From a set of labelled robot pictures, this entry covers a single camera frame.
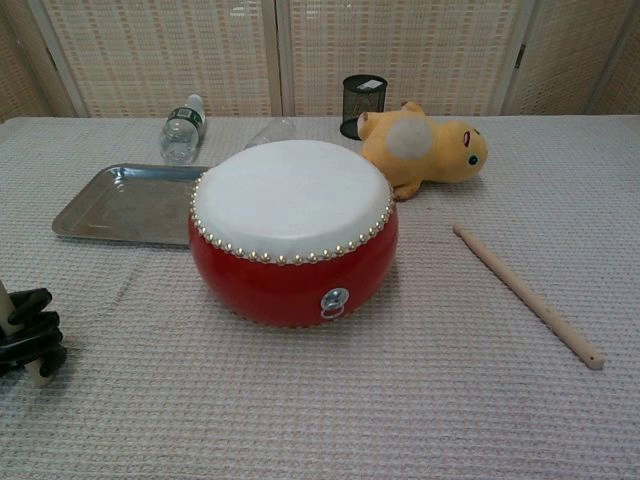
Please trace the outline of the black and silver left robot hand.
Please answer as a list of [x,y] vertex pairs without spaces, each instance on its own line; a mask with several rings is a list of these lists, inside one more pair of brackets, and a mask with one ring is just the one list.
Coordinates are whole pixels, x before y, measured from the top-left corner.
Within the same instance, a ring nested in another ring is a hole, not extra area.
[[9,294],[15,310],[8,316],[12,326],[20,330],[12,335],[1,333],[1,375],[18,370],[41,359],[40,374],[56,374],[67,359],[62,345],[60,318],[56,311],[46,311],[52,294],[46,288],[15,291]]

